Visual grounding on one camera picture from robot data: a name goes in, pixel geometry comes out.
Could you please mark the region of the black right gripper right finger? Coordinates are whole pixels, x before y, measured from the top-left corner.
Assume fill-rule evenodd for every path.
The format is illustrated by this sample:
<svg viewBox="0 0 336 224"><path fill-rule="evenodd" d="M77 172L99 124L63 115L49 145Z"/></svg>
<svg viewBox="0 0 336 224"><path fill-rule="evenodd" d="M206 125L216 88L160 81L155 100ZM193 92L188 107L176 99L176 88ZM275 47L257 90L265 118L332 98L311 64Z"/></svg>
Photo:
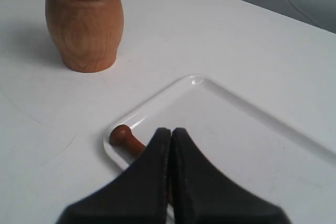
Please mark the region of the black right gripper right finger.
<svg viewBox="0 0 336 224"><path fill-rule="evenodd" d="M290 223L279 206L219 171L183 128L171 138L171 190L175 223Z"/></svg>

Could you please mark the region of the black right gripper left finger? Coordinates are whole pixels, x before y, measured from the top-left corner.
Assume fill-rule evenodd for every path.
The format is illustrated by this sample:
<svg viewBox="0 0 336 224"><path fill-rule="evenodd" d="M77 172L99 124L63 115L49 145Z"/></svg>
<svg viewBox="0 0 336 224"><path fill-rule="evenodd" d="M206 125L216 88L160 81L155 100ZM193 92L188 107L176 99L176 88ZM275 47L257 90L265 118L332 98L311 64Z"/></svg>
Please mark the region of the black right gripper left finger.
<svg viewBox="0 0 336 224"><path fill-rule="evenodd" d="M158 128L115 180L64 209L58 223L166 223L171 131Z"/></svg>

